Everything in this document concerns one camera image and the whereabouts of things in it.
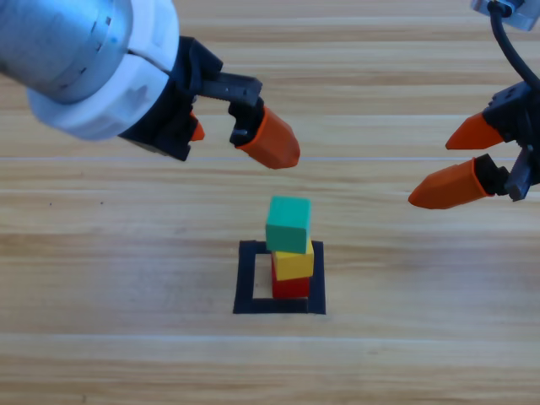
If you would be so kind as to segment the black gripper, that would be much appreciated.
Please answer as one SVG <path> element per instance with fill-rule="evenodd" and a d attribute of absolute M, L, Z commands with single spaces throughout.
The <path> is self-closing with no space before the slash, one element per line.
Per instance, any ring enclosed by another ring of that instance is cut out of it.
<path fill-rule="evenodd" d="M 186 160 L 191 142 L 205 132 L 192 112 L 198 96 L 229 102 L 235 125 L 229 141 L 267 168 L 295 167 L 300 145 L 289 124 L 260 97 L 254 77 L 222 71 L 224 63 L 193 37 L 180 38 L 175 64 L 161 95 L 148 112 L 120 138 L 143 149 Z"/>
<path fill-rule="evenodd" d="M 539 92 L 520 82 L 492 97 L 488 107 L 468 117 L 445 144 L 449 150 L 481 150 L 517 143 L 521 152 L 510 173 L 488 154 L 428 175 L 410 194 L 415 207 L 448 209 L 485 197 L 524 199 L 539 183 Z"/>

